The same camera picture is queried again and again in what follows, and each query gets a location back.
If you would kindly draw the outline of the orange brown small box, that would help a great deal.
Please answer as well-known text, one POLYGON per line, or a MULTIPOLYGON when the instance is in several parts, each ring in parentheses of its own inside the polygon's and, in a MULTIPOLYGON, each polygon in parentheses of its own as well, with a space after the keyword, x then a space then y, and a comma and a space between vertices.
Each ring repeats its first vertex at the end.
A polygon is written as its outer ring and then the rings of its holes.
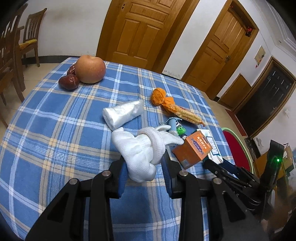
POLYGON ((172 149, 184 169, 188 169, 202 161, 211 152, 212 146, 201 131, 196 131, 184 140, 184 144, 172 149))

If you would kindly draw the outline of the green toy keychain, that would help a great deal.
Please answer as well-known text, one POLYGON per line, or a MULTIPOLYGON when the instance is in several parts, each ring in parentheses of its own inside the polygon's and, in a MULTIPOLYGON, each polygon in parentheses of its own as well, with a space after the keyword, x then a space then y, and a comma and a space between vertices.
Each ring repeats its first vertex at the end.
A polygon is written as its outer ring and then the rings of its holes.
POLYGON ((155 129, 162 133, 162 137, 166 138, 187 138, 186 129, 181 125, 181 118, 170 117, 166 121, 160 122, 155 129))

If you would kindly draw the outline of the clear plastic bag roll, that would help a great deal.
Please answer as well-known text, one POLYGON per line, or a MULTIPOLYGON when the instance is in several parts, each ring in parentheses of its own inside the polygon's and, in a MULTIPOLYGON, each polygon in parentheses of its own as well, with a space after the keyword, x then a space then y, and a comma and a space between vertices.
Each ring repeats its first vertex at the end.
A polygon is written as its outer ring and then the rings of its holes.
POLYGON ((129 101, 112 108, 104 108, 103 118, 108 127, 113 131, 125 123, 133 120, 144 113, 144 103, 142 100, 129 101))

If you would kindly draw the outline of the red bin green rim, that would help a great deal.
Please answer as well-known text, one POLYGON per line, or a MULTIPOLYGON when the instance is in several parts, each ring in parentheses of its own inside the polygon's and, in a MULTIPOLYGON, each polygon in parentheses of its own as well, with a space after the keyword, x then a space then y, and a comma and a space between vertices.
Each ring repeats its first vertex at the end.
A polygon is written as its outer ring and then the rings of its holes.
POLYGON ((254 174, 253 161, 243 145, 243 142, 241 142, 236 133, 229 128, 222 128, 222 132, 229 145, 235 165, 241 168, 243 167, 254 174))

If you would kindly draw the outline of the wooden cabinet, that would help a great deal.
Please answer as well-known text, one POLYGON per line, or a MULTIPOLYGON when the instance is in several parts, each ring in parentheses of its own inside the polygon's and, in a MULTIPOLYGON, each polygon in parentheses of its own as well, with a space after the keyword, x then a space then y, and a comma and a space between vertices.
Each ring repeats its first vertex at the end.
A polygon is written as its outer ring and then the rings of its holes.
POLYGON ((268 151, 253 162, 260 185, 273 188, 278 179, 292 170, 293 154, 290 146, 284 146, 274 140, 270 141, 268 151))

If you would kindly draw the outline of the shoes by door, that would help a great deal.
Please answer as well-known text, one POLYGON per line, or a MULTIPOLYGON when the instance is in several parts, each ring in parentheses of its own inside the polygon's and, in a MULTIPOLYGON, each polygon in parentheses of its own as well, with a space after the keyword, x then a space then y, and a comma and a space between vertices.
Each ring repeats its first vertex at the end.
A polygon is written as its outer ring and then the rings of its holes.
POLYGON ((244 141, 245 141, 245 144, 246 144, 246 146, 248 148, 248 151, 250 153, 250 156, 251 156, 252 160, 255 161, 256 160, 256 154, 255 154, 255 151, 253 149, 253 145, 252 145, 251 139, 249 137, 246 137, 244 139, 244 141))

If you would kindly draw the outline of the red doormat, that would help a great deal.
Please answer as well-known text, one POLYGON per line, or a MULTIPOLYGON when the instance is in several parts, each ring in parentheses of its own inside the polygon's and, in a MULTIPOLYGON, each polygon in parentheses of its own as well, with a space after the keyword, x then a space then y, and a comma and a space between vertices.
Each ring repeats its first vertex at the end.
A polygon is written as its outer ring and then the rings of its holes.
POLYGON ((227 114, 229 114, 229 116, 231 117, 231 119, 233 120, 233 122, 236 125, 236 127, 238 128, 241 136, 246 137, 247 136, 247 133, 245 132, 243 126, 239 122, 239 120, 236 117, 236 115, 232 111, 230 111, 229 109, 225 109, 225 110, 226 110, 227 114))

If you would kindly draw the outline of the snack cracker packet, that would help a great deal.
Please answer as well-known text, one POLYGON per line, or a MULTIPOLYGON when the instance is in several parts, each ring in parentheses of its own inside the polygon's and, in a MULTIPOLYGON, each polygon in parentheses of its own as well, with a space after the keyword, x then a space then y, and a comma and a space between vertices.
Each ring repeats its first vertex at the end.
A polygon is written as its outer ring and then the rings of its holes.
POLYGON ((174 115, 181 118, 182 120, 186 120, 195 125, 205 126, 203 120, 198 115, 196 115, 195 113, 192 113, 187 109, 184 109, 175 104, 163 104, 162 106, 167 112, 173 113, 174 115))

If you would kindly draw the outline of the blue plaid tablecloth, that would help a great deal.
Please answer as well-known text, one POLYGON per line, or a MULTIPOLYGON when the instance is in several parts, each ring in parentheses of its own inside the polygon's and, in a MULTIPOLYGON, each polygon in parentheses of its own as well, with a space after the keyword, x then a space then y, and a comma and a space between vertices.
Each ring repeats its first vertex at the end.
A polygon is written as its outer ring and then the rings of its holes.
MULTIPOLYGON (((160 87, 175 103, 199 115, 219 148, 234 163, 218 121, 198 89, 148 70, 106 62, 106 74, 94 85, 62 89, 58 80, 77 58, 50 71, 30 92, 1 140, 1 213, 13 232, 25 239, 39 215, 71 178, 87 180, 107 170, 119 152, 102 110, 142 99, 144 113, 123 127, 133 135, 167 119, 150 102, 160 87)), ((190 135, 197 128, 182 122, 190 135)), ((121 199, 111 199, 115 240, 178 240, 181 200, 167 194, 161 165, 151 182, 128 180, 121 199)))

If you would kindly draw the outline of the dark entrance door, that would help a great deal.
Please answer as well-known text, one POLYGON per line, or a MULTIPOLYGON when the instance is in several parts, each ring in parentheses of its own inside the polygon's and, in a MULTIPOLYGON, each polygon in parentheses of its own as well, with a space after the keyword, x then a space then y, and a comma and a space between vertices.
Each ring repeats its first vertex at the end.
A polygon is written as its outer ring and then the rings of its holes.
POLYGON ((276 117, 295 90, 295 76, 271 57, 263 72, 233 112, 249 138, 276 117))

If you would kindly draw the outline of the red jujube date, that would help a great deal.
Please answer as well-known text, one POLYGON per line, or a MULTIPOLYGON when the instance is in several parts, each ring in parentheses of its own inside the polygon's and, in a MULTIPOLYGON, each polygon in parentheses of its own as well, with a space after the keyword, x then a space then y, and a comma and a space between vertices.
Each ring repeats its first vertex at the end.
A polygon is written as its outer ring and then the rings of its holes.
POLYGON ((69 74, 61 77, 58 81, 60 87, 66 90, 74 90, 78 87, 80 81, 78 80, 77 76, 74 74, 69 74))

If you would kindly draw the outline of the large apple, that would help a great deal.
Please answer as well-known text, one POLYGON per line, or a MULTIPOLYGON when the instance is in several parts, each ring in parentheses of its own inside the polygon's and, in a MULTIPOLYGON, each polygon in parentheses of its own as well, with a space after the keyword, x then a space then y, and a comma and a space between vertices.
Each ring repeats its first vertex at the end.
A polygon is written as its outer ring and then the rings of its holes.
POLYGON ((82 55, 75 63, 75 74, 80 82, 95 84, 100 82, 106 73, 106 65, 99 57, 82 55))

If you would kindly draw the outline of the middle wooden door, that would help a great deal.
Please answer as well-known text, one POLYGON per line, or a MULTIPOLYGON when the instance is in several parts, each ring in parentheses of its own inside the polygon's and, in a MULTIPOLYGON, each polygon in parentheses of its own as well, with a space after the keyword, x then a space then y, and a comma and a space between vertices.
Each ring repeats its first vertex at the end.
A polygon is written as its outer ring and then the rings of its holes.
POLYGON ((238 68, 259 32, 240 1, 226 1, 182 81, 214 100, 238 68))

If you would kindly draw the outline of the wooden door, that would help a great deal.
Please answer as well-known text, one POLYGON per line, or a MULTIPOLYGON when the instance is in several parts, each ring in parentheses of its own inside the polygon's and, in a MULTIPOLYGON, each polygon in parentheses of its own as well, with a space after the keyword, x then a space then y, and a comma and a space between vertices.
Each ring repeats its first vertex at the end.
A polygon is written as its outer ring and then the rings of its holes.
POLYGON ((214 100, 238 68, 259 32, 240 1, 226 1, 182 81, 214 100))
POLYGON ((198 1, 111 1, 96 56, 162 73, 198 1))

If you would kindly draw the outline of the left wooden door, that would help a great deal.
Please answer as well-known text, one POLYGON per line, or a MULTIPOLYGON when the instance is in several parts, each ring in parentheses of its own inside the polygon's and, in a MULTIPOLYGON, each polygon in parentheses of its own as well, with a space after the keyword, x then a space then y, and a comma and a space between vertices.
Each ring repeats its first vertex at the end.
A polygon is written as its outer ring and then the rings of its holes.
POLYGON ((111 1, 96 56, 162 73, 198 1, 111 1))

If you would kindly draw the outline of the near wooden chair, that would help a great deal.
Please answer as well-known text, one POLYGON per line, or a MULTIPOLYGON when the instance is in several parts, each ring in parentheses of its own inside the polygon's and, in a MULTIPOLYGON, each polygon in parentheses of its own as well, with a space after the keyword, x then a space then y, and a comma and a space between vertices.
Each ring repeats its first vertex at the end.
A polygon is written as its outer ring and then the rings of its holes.
POLYGON ((6 105, 6 100, 3 92, 11 83, 13 83, 20 101, 24 101, 24 96, 17 81, 15 53, 18 24, 27 6, 28 4, 22 5, 1 30, 1 99, 4 105, 6 105))

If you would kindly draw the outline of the wooden chair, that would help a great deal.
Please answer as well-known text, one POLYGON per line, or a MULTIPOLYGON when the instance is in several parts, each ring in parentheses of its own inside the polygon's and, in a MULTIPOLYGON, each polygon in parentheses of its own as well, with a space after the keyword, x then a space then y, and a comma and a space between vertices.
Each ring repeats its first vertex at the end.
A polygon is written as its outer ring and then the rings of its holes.
POLYGON ((26 67, 28 66, 26 54, 31 50, 34 50, 36 65, 37 67, 40 67, 40 61, 39 61, 39 55, 38 55, 38 37, 39 37, 41 22, 46 11, 47 11, 47 8, 44 8, 39 12, 28 15, 25 28, 24 28, 24 33, 23 33, 23 43, 19 44, 21 56, 25 61, 26 67))
POLYGON ((6 105, 6 100, 3 92, 11 83, 13 83, 20 101, 24 101, 24 96, 17 81, 15 53, 18 24, 27 6, 28 4, 22 5, 1 30, 1 99, 4 105, 6 105))

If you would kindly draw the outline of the far wooden chair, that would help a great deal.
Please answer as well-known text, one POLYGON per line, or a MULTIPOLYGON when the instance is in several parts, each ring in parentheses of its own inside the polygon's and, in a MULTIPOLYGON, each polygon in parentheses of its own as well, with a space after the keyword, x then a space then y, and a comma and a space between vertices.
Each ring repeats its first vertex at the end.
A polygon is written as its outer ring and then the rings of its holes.
POLYGON ((47 11, 47 8, 44 8, 39 12, 28 15, 25 28, 24 28, 24 33, 23 33, 23 43, 19 44, 21 56, 25 61, 26 67, 28 66, 26 54, 31 50, 34 50, 36 65, 37 67, 40 67, 40 61, 39 61, 39 55, 38 55, 38 37, 39 37, 41 22, 46 11, 47 11))

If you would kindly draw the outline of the low wooden wall panel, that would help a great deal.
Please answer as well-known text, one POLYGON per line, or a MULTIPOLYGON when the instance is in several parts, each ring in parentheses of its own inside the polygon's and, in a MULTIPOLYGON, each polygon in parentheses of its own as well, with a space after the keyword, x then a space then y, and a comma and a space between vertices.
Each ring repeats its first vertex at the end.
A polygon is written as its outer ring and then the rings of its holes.
POLYGON ((247 82, 242 74, 239 74, 222 97, 218 100, 220 105, 234 110, 245 99, 251 90, 251 85, 247 82))

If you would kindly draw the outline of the wall electrical box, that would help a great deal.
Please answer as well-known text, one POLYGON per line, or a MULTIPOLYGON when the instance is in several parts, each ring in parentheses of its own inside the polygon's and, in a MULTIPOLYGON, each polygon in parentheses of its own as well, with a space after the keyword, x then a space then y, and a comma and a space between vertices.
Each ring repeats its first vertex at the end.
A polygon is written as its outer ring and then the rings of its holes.
POLYGON ((254 59, 256 61, 257 66, 260 65, 261 61, 263 60, 263 58, 265 57, 265 49, 263 48, 263 46, 260 46, 260 48, 258 49, 254 59))

